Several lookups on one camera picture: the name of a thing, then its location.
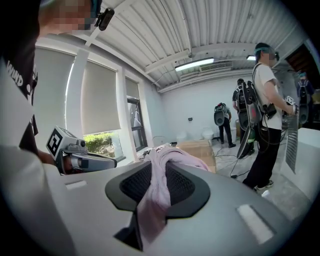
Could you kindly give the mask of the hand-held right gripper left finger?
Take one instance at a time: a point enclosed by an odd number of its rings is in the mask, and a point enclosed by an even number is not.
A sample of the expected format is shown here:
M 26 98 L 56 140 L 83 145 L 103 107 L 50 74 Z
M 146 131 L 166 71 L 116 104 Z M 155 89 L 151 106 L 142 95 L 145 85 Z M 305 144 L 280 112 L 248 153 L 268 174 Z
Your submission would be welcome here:
M 60 206 L 82 256 L 133 256 L 144 246 L 137 206 L 152 177 L 151 162 L 60 176 Z

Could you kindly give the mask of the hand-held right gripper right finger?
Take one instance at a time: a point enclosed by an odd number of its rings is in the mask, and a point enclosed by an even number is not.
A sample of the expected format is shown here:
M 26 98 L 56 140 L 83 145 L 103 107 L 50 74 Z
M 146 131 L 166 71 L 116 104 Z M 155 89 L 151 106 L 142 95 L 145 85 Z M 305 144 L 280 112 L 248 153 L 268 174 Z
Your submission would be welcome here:
M 199 168 L 168 163 L 194 183 L 184 208 L 207 202 L 193 216 L 168 218 L 149 248 L 152 256 L 272 256 L 294 224 L 269 200 L 241 182 Z

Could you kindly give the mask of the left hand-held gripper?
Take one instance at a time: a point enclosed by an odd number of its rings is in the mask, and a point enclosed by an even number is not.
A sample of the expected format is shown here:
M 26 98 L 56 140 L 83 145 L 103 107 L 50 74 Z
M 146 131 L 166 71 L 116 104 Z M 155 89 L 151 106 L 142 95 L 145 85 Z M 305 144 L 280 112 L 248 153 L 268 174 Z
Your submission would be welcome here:
M 107 156 L 87 152 L 86 142 L 60 126 L 55 126 L 46 144 L 61 174 L 66 175 L 64 155 L 71 157 L 75 170 L 96 172 L 117 167 L 117 160 Z

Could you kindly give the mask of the person's left hand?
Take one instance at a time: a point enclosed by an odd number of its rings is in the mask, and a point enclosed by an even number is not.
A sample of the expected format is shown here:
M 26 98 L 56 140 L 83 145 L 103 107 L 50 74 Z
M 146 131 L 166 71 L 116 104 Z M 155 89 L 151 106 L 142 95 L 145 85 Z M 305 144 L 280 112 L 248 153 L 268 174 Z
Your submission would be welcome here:
M 66 174 L 69 174 L 73 170 L 71 157 L 68 155 L 63 157 L 63 168 Z

